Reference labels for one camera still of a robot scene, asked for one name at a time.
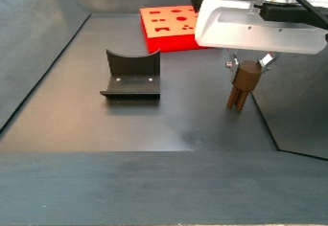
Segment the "screw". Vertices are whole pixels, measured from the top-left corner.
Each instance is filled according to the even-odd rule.
[[[225,63],[225,68],[231,69],[231,68],[232,68],[232,65],[233,65],[233,63],[232,63],[231,61],[228,61],[228,62]]]

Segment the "black bracket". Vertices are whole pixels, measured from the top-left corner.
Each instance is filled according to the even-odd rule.
[[[158,100],[161,97],[161,51],[148,56],[122,56],[106,50],[110,68],[108,90],[112,99]]]

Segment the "cutout hole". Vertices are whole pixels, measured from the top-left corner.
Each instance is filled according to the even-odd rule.
[[[156,31],[157,32],[160,32],[160,31],[169,31],[169,27],[156,28]]]
[[[179,21],[187,21],[187,20],[188,20],[188,17],[185,17],[185,16],[179,16],[179,17],[177,17],[177,20],[179,20]]]

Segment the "black cable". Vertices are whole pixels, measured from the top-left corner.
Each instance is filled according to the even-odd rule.
[[[326,30],[328,30],[328,17],[324,16],[322,14],[322,12],[314,7],[314,5],[307,1],[307,0],[296,0],[302,5],[303,7],[311,11],[315,16],[320,19],[320,21],[324,23],[326,25]]]

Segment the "red shape sorter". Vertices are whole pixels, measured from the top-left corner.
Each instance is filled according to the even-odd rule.
[[[195,41],[197,13],[193,6],[144,8],[141,23],[149,53],[200,49]]]

